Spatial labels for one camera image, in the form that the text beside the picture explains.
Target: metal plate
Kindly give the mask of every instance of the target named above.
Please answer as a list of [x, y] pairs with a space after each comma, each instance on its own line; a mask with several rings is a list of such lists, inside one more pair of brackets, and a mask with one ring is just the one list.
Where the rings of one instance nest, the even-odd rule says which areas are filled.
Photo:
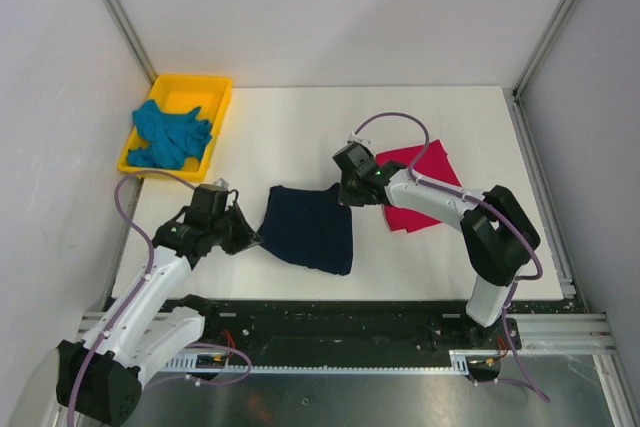
[[[611, 427], [591, 356], [525, 359], [551, 397], [461, 376], [252, 375], [224, 388], [176, 381], [145, 391], [126, 427]], [[520, 375], [507, 359], [502, 377]]]

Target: yellow tray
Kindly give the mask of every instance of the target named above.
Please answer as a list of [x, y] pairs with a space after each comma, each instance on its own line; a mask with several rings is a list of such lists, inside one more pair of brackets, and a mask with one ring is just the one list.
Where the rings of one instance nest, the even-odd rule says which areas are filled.
[[[211, 122], [211, 136], [213, 137], [204, 151], [202, 161], [189, 157], [180, 170], [166, 170], [190, 182], [202, 182], [207, 175], [211, 163], [211, 154], [218, 140], [224, 114], [231, 102], [231, 79], [226, 77], [208, 77], [204, 75], [160, 75], [153, 84], [148, 99], [153, 99], [162, 112], [169, 114], [184, 114], [200, 106], [198, 119]], [[138, 135], [134, 127], [127, 140], [120, 159], [118, 170], [121, 172], [137, 172], [142, 167], [134, 167], [127, 163], [129, 149], [147, 147], [149, 143]], [[140, 174], [141, 177], [159, 177], [160, 175]]]

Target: white table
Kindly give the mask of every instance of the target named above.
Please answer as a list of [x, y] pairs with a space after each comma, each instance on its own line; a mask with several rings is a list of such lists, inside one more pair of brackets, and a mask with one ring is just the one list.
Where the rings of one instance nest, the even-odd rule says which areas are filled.
[[[499, 87], [365, 87], [234, 89], [207, 182], [224, 177], [240, 191], [240, 206], [257, 230], [269, 188], [324, 190], [339, 181], [332, 155], [371, 115], [401, 111], [420, 118], [440, 139], [462, 185], [510, 188], [542, 237], [537, 249], [545, 275], [523, 282], [517, 299], [561, 299], [534, 194]], [[410, 121], [386, 118], [362, 133], [374, 152], [418, 145]], [[146, 179], [135, 221], [151, 236], [188, 205], [191, 191], [177, 182]], [[389, 232], [379, 207], [353, 209], [354, 260], [342, 277], [286, 264], [260, 247], [236, 256], [214, 249], [172, 294], [216, 299], [452, 300], [471, 295], [475, 272], [462, 236], [440, 224], [407, 234]], [[122, 294], [146, 262], [131, 232], [113, 288]], [[533, 265], [527, 267], [533, 272]]]

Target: wire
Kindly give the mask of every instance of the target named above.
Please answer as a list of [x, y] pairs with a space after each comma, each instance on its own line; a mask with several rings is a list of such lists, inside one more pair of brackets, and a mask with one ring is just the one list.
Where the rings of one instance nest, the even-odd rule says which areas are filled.
[[[120, 214], [120, 217], [122, 217], [124, 219], [124, 221], [127, 223], [127, 225], [129, 225], [129, 227], [131, 227], [133, 230], [138, 232], [138, 234], [140, 234], [140, 236], [145, 241], [145, 243], [147, 244], [147, 247], [149, 249], [149, 260], [147, 261], [147, 266], [145, 267], [145, 270], [144, 270], [144, 275], [146, 275], [146, 274], [151, 272], [151, 269], [153, 269], [153, 260], [154, 260], [153, 243], [151, 242], [151, 238], [149, 238], [147, 233], [144, 230], [142, 230], [142, 228], [140, 228], [140, 226], [138, 226], [133, 221], [133, 219], [131, 219], [127, 215], [127, 213], [124, 211], [124, 209], [122, 208], [122, 205], [120, 203], [120, 189], [122, 188], [122, 186], [129, 179], [132, 179], [133, 177], [137, 177], [138, 175], [141, 175], [141, 174], [159, 174], [159, 175], [164, 175], [166, 177], [171, 177], [172, 179], [175, 179], [175, 180], [183, 183], [184, 185], [186, 185], [190, 189], [195, 189], [195, 186], [193, 186], [192, 184], [190, 184], [186, 180], [181, 179], [180, 177], [177, 177], [176, 175], [170, 174], [169, 172], [164, 172], [162, 170], [155, 170], [155, 169], [142, 169], [142, 170], [138, 170], [136, 172], [132, 172], [130, 174], [127, 174], [122, 179], [120, 179], [120, 181], [116, 185], [116, 188], [113, 191], [113, 200], [114, 200], [114, 202], [116, 204], [116, 210], [118, 211], [118, 214]], [[144, 275], [142, 277], [140, 277], [140, 280], [135, 285], [135, 287], [133, 288], [131, 293], [127, 296], [127, 298], [124, 300], [124, 302], [122, 302], [122, 304], [120, 305], [118, 310], [115, 312], [115, 314], [113, 314], [113, 317], [111, 317], [111, 320], [109, 322], [107, 322], [107, 324], [104, 326], [104, 330], [102, 332], [100, 332], [100, 334], [96, 338], [95, 342], [93, 343], [93, 345], [89, 349], [89, 352], [87, 353], [87, 355], [85, 356], [84, 360], [82, 361], [82, 364], [80, 365], [80, 368], [78, 369], [78, 373], [76, 374], [76, 378], [75, 378], [75, 380], [73, 382], [73, 387], [71, 388], [71, 395], [69, 396], [69, 406], [68, 406], [68, 411], [67, 411], [67, 427], [74, 427], [74, 414], [75, 414], [75, 410], [76, 410], [76, 404], [78, 402], [78, 393], [80, 392], [80, 386], [82, 385], [82, 379], [84, 379], [84, 376], [87, 373], [87, 369], [89, 368], [89, 364], [91, 363], [91, 359], [93, 359], [94, 355], [96, 354], [96, 351], [100, 347], [100, 344], [102, 344], [102, 341], [106, 338], [105, 335], [104, 335], [104, 332], [107, 332], [107, 331], [111, 330], [111, 328], [115, 325], [115, 323], [120, 318], [122, 313], [131, 304], [131, 302], [136, 297], [136, 295], [138, 295], [138, 292], [140, 292], [140, 289], [142, 289], [142, 286], [146, 282], [146, 280], [144, 278]]]
[[[222, 349], [222, 350], [225, 350], [227, 352], [230, 352], [231, 354], [236, 354], [239, 357], [242, 357], [242, 359], [247, 363], [247, 370], [245, 370], [238, 377], [235, 377], [235, 378], [229, 379], [229, 380], [204, 380], [204, 379], [200, 379], [198, 377], [195, 377], [195, 381], [196, 381], [197, 385], [199, 385], [199, 384], [205, 384], [205, 385], [231, 385], [231, 384], [235, 384], [237, 382], [240, 382], [241, 380], [246, 379], [247, 376], [253, 370], [253, 364], [251, 363], [251, 359], [249, 358], [249, 356], [247, 354], [245, 354], [244, 352], [242, 352], [241, 350], [234, 349], [233, 347], [227, 347], [227, 346], [219, 345], [219, 344], [209, 344], [209, 343], [205, 343], [205, 342], [196, 342], [196, 343], [190, 344], [189, 348]], [[152, 388], [152, 387], [156, 387], [157, 385], [164, 384], [165, 382], [169, 382], [171, 380], [183, 380], [185, 378], [187, 380], [188, 379], [194, 379], [194, 377], [191, 377], [188, 374], [187, 374], [187, 376], [185, 376], [185, 375], [170, 375], [168, 377], [162, 377], [161, 379], [158, 379], [155, 382], [149, 383], [146, 388], [149, 389], [149, 388]]]
[[236, 194], [236, 197], [233, 199], [233, 203], [234, 203], [234, 204], [237, 204], [237, 203], [238, 203], [238, 197], [240, 197], [240, 192], [238, 192], [238, 189], [231, 189], [231, 190], [229, 191], [229, 195], [231, 195], [231, 194], [233, 194], [233, 193], [235, 193], [235, 194]]
[[[229, 330], [227, 330], [227, 329], [224, 329], [222, 331], [222, 334], [227, 338], [227, 342], [229, 343], [228, 345], [235, 349], [236, 348], [236, 341], [233, 340], [233, 337], [231, 337], [231, 332], [229, 332]], [[231, 357], [233, 357], [233, 352], [231, 352], [229, 354], [229, 356], [227, 357], [227, 360], [231, 360]]]
[[436, 189], [436, 190], [440, 190], [442, 192], [446, 192], [446, 193], [454, 195], [454, 196], [456, 196], [456, 197], [458, 197], [458, 198], [460, 198], [462, 200], [469, 200], [469, 201], [473, 202], [474, 204], [479, 205], [483, 209], [488, 210], [500, 222], [502, 222], [504, 225], [507, 226], [509, 231], [511, 231], [511, 233], [516, 237], [516, 239], [518, 239], [518, 241], [522, 244], [524, 249], [527, 251], [527, 253], [531, 257], [531, 260], [533, 261], [533, 264], [536, 266], [536, 273], [534, 275], [518, 276], [518, 277], [516, 277], [514, 279], [513, 284], [511, 286], [511, 290], [507, 294], [507, 298], [506, 298], [506, 300], [504, 302], [504, 305], [502, 306], [502, 311], [501, 311], [501, 314], [500, 314], [500, 316], [502, 317], [502, 325], [503, 325], [503, 328], [504, 328], [504, 331], [505, 331], [505, 335], [507, 337], [507, 342], [509, 343], [509, 347], [511, 348], [511, 351], [513, 352], [513, 358], [516, 360], [516, 363], [518, 364], [518, 367], [520, 367], [520, 371], [526, 377], [526, 379], [529, 382], [529, 384], [526, 384], [525, 382], [523, 382], [521, 380], [516, 380], [516, 379], [503, 379], [503, 380], [501, 380], [501, 382], [502, 383], [506, 383], [506, 384], [523, 385], [523, 386], [527, 387], [528, 389], [534, 391], [536, 394], [538, 394], [538, 396], [543, 401], [551, 402], [551, 399], [549, 399], [549, 397], [537, 387], [537, 385], [535, 384], [535, 382], [533, 381], [533, 379], [529, 375], [529, 372], [525, 368], [525, 366], [524, 366], [524, 364], [522, 362], [522, 359], [520, 358], [520, 355], [518, 354], [518, 351], [517, 351], [515, 345], [513, 344], [513, 340], [511, 340], [511, 336], [509, 335], [509, 330], [508, 330], [508, 327], [507, 327], [507, 308], [511, 304], [511, 299], [513, 299], [513, 296], [514, 296], [514, 294], [516, 292], [516, 289], [518, 288], [518, 281], [521, 281], [521, 280], [538, 280], [539, 278], [542, 277], [542, 274], [543, 274], [542, 263], [540, 262], [540, 259], [538, 258], [538, 256], [536, 255], [535, 251], [533, 250], [533, 247], [531, 247], [531, 245], [529, 244], [527, 239], [524, 237], [524, 235], [522, 235], [520, 233], [520, 231], [516, 228], [516, 226], [513, 225], [511, 223], [511, 221], [509, 221], [509, 219], [507, 219], [501, 212], [499, 212], [491, 204], [485, 202], [482, 199], [478, 199], [476, 197], [473, 197], [471, 195], [466, 194], [464, 192], [464, 190], [458, 191], [458, 190], [446, 187], [444, 185], [440, 185], [440, 184], [435, 183], [435, 182], [430, 182], [430, 181], [428, 181], [428, 180], [426, 180], [424, 178], [419, 178], [415, 174], [415, 172], [413, 171], [413, 167], [422, 158], [422, 156], [425, 154], [425, 152], [429, 148], [429, 131], [427, 130], [427, 127], [420, 120], [418, 120], [417, 118], [413, 117], [412, 115], [405, 114], [405, 113], [402, 113], [402, 112], [383, 112], [381, 114], [376, 114], [376, 115], [370, 117], [369, 119], [365, 120], [360, 125], [360, 127], [358, 127], [354, 131], [354, 134], [360, 133], [360, 131], [364, 127], [366, 127], [369, 123], [373, 122], [374, 120], [379, 119], [380, 117], [403, 117], [405, 119], [409, 119], [409, 120], [414, 121], [422, 129], [422, 132], [424, 133], [424, 137], [425, 137], [424, 146], [422, 147], [422, 149], [420, 149], [420, 152], [418, 152], [418, 155], [416, 155], [414, 157], [414, 159], [407, 166], [407, 172], [409, 174], [409, 177], [414, 182], [416, 182], [416, 183], [418, 183], [420, 185], [424, 185], [425, 187], [430, 187], [430, 188], [433, 188], [433, 189]]
[[509, 354], [509, 346], [500, 334], [496, 336], [496, 342], [498, 343], [498, 348], [500, 349], [500, 359], [504, 359]]

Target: dark blue towel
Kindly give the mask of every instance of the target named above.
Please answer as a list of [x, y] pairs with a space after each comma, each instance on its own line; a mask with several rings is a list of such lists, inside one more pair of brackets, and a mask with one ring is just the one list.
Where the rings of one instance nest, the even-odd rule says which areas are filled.
[[347, 275], [353, 261], [351, 209], [338, 204], [340, 185], [312, 191], [271, 187], [262, 248], [285, 262]]
[[147, 100], [133, 112], [138, 135], [150, 142], [145, 149], [131, 149], [129, 165], [179, 170], [187, 157], [202, 160], [211, 140], [211, 122], [196, 120], [200, 107], [188, 114], [165, 114], [155, 100]]

